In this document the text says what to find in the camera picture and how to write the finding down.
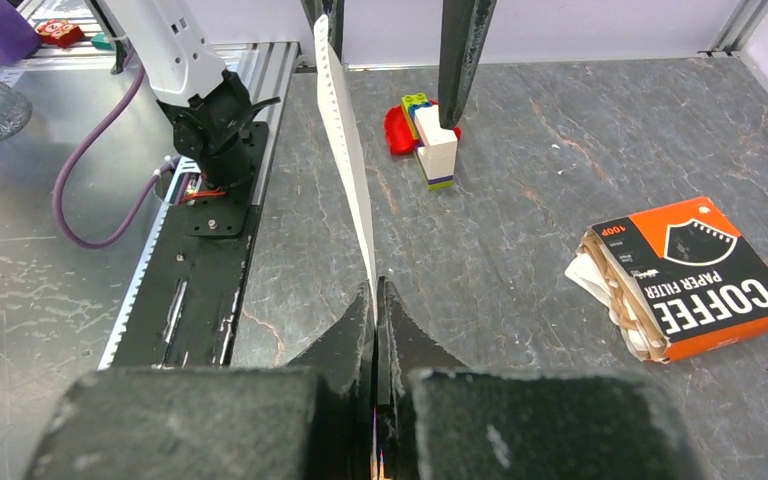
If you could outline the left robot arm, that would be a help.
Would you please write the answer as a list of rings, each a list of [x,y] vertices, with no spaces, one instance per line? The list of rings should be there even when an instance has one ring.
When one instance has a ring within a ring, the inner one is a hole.
[[[496,4],[446,1],[438,77],[439,123],[462,118]],[[255,104],[239,76],[208,44],[183,1],[111,1],[108,8],[139,55],[178,153],[209,185],[235,188],[254,175],[242,135],[270,100]]]

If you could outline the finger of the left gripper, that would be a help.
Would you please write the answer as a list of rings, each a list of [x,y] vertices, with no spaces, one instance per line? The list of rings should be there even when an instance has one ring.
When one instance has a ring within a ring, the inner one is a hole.
[[[442,4],[437,100],[444,129],[454,129],[463,116],[496,4],[496,0]]]
[[[328,41],[334,49],[339,60],[343,59],[344,40],[344,0],[302,0],[305,16],[313,27],[315,22],[323,15],[328,18]]]

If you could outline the white paper filter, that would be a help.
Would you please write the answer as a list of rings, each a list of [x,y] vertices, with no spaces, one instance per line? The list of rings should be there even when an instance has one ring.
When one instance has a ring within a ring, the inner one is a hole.
[[[371,198],[350,89],[345,79],[345,69],[328,41],[328,18],[321,16],[312,31],[317,69],[317,105],[352,215],[370,285],[373,317],[377,318],[378,275]]]

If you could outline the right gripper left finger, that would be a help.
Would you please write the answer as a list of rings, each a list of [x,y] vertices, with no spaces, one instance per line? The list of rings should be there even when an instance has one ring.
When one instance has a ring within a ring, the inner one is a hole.
[[[373,294],[275,368],[120,367],[60,398],[28,479],[371,479]]]

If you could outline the coffee filter box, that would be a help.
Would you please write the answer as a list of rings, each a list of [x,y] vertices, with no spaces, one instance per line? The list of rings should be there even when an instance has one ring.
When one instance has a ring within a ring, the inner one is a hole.
[[[707,197],[590,226],[565,275],[607,308],[642,362],[768,332],[768,264]]]

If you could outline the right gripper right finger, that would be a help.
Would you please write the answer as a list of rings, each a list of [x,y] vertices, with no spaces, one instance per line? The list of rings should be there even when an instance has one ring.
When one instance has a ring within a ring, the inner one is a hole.
[[[391,479],[698,479],[667,392],[616,370],[471,369],[378,284],[376,459]]]

